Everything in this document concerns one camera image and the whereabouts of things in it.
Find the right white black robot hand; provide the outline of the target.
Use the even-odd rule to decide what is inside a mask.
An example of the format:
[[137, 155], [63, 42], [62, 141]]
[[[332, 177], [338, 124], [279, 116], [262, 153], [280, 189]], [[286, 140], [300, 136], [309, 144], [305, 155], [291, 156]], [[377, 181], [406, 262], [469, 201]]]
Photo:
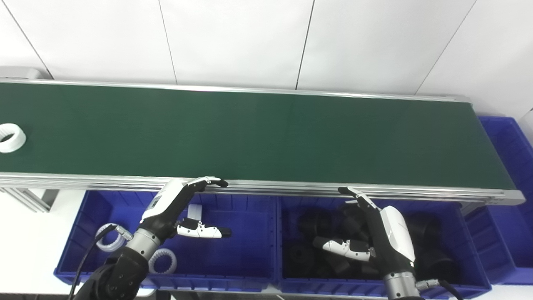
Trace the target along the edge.
[[339, 187], [338, 191], [354, 198], [346, 204], [356, 204], [361, 209], [369, 242], [315, 237], [314, 247], [349, 260], [371, 262], [382, 278], [400, 274], [415, 278], [416, 256], [402, 213], [392, 206], [378, 207], [365, 192], [354, 187]]

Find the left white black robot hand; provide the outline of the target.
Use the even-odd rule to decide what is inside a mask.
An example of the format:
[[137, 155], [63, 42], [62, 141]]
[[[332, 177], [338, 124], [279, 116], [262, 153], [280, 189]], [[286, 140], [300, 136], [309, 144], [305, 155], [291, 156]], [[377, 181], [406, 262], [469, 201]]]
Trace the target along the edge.
[[229, 184], [217, 177], [205, 176], [192, 180], [171, 179], [154, 197], [142, 215], [139, 228], [149, 231], [162, 243], [175, 235], [193, 238], [229, 238], [232, 230], [185, 217], [178, 220], [192, 198], [209, 185], [226, 188]]

